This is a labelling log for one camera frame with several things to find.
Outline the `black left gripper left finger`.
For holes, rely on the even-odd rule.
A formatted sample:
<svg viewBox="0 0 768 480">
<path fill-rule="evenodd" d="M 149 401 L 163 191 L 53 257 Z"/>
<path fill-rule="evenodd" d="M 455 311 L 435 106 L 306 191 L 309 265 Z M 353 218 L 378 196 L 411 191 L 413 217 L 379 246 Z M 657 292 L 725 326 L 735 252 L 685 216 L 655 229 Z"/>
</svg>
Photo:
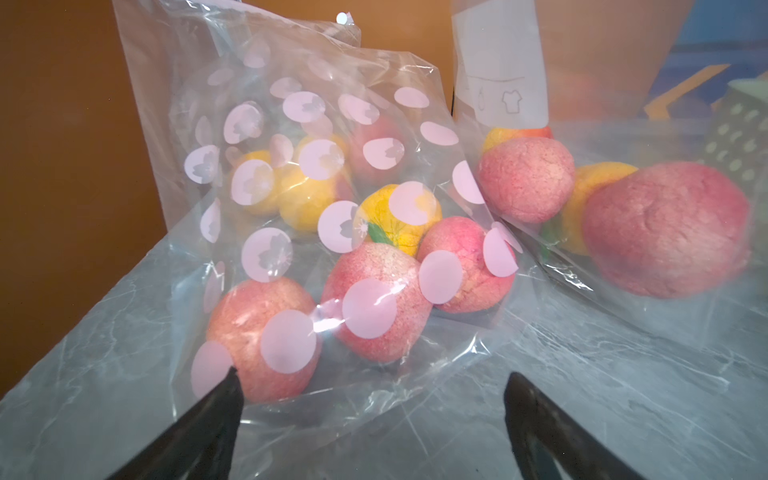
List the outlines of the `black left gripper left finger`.
<svg viewBox="0 0 768 480">
<path fill-rule="evenodd" d="M 227 479 L 244 407 L 235 368 L 112 479 Z"/>
</svg>

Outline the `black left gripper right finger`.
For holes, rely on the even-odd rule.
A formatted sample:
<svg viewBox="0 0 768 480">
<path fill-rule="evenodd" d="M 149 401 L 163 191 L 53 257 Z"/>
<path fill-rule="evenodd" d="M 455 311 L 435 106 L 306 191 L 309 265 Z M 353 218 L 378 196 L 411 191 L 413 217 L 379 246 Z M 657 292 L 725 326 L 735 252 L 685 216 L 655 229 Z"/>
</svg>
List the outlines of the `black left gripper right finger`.
<svg viewBox="0 0 768 480">
<path fill-rule="evenodd" d="M 643 479 L 523 374 L 510 374 L 503 400 L 524 479 L 560 479 L 563 473 L 571 479 Z"/>
</svg>

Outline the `clear bag with pink dots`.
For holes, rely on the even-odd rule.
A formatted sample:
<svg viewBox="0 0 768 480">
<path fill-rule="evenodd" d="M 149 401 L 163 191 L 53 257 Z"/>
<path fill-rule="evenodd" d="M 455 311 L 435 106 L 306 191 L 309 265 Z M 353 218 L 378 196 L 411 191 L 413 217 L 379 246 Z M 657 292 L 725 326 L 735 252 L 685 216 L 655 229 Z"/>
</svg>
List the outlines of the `clear bag with pink dots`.
<svg viewBox="0 0 768 480">
<path fill-rule="evenodd" d="M 201 264 L 199 279 L 179 281 L 172 296 L 174 315 L 184 325 L 172 392 L 176 409 L 185 411 L 235 368 L 226 348 L 206 339 L 213 311 L 227 293 L 247 280 L 291 279 L 315 302 L 309 319 L 322 341 L 317 367 L 306 389 L 294 397 L 252 403 L 243 392 L 239 426 L 293 436 L 365 415 L 423 388 L 430 376 L 443 373 L 475 348 L 513 289 L 479 312 L 452 314 L 433 305 L 421 336 L 397 361 L 360 357 L 333 334 L 340 320 L 322 295 L 341 255 L 371 242 L 353 225 L 369 195 L 390 184 L 421 182 L 440 202 L 441 220 L 466 217 L 486 232 L 484 257 L 494 275 L 516 278 L 519 263 L 505 232 L 490 219 L 430 66 L 409 54 L 354 48 L 300 32 L 268 32 L 266 39 L 282 54 L 282 65 L 258 83 L 255 96 L 227 112 L 220 123 L 221 146 L 199 147 L 183 160 L 187 177 L 202 187 L 179 235 L 199 254 Z M 396 180 L 371 185 L 352 172 L 350 139 L 358 125 L 381 117 L 400 127 L 406 156 Z M 341 143 L 351 194 L 321 214 L 316 233 L 288 226 L 279 206 L 275 215 L 257 216 L 231 200 L 229 175 L 235 160 L 267 150 L 279 195 L 281 168 L 298 165 L 298 147 L 312 138 Z"/>
</svg>

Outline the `yellow peach with red spot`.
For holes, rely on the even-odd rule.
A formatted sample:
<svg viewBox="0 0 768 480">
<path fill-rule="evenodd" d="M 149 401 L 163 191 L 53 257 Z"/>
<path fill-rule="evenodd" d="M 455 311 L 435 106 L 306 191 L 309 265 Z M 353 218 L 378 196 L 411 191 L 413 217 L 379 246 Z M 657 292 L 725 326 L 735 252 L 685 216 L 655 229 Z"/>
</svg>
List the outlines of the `yellow peach with red spot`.
<svg viewBox="0 0 768 480">
<path fill-rule="evenodd" d="M 253 151 L 233 163 L 229 175 L 231 200 L 257 216 L 275 215 L 278 210 L 277 174 L 267 150 Z"/>
</svg>

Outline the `blue zip bag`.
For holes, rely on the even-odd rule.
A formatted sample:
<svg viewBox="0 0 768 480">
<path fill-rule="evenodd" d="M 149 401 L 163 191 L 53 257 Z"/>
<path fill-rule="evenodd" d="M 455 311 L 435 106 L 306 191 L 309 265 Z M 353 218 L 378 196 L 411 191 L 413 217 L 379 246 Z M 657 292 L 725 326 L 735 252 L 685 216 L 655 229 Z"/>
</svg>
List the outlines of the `blue zip bag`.
<svg viewBox="0 0 768 480">
<path fill-rule="evenodd" d="M 456 1 L 455 114 L 543 271 L 691 347 L 767 331 L 767 5 Z"/>
</svg>

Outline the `pink peach front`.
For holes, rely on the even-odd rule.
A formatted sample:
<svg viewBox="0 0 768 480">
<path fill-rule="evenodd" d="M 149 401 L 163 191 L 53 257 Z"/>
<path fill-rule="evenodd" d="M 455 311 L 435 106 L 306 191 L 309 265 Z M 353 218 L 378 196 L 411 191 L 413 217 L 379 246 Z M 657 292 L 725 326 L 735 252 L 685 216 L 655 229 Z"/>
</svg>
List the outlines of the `pink peach front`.
<svg viewBox="0 0 768 480">
<path fill-rule="evenodd" d="M 406 156 L 400 127 L 386 117 L 371 125 L 358 125 L 350 139 L 349 162 L 353 174 L 371 185 L 397 179 Z"/>
</svg>

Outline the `light green perforated basket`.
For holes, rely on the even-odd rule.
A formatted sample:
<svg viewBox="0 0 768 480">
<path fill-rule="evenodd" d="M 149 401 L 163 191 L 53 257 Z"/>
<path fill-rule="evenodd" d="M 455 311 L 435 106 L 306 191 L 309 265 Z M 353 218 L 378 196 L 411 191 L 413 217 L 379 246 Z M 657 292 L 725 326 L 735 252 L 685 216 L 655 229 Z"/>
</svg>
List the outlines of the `light green perforated basket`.
<svg viewBox="0 0 768 480">
<path fill-rule="evenodd" d="M 697 161 L 721 171 L 746 195 L 767 198 L 767 81 L 736 79 L 712 114 Z"/>
</svg>

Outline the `large pink peach top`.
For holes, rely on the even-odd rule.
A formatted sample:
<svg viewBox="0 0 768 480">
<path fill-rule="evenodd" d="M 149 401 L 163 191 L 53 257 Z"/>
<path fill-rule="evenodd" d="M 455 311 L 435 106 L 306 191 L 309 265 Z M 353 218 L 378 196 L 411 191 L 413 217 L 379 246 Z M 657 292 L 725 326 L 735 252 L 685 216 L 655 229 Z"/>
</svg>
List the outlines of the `large pink peach top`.
<svg viewBox="0 0 768 480">
<path fill-rule="evenodd" d="M 322 295 L 340 320 L 335 337 L 378 363 L 408 354 L 433 307 L 421 292 L 419 269 L 415 258 L 383 243 L 365 242 L 341 255 Z"/>
</svg>

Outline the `clear zip-top bag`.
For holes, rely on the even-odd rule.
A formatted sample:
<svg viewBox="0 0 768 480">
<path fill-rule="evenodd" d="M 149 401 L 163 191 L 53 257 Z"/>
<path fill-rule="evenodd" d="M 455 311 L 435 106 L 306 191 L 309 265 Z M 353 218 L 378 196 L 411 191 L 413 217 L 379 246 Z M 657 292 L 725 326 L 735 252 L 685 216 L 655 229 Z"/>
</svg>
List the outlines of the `clear zip-top bag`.
<svg viewBox="0 0 768 480">
<path fill-rule="evenodd" d="M 220 123 L 283 63 L 267 33 L 296 27 L 358 47 L 352 19 L 287 19 L 241 1 L 116 1 L 113 4 L 136 107 L 167 228 L 200 197 L 186 155 L 223 144 Z"/>
</svg>

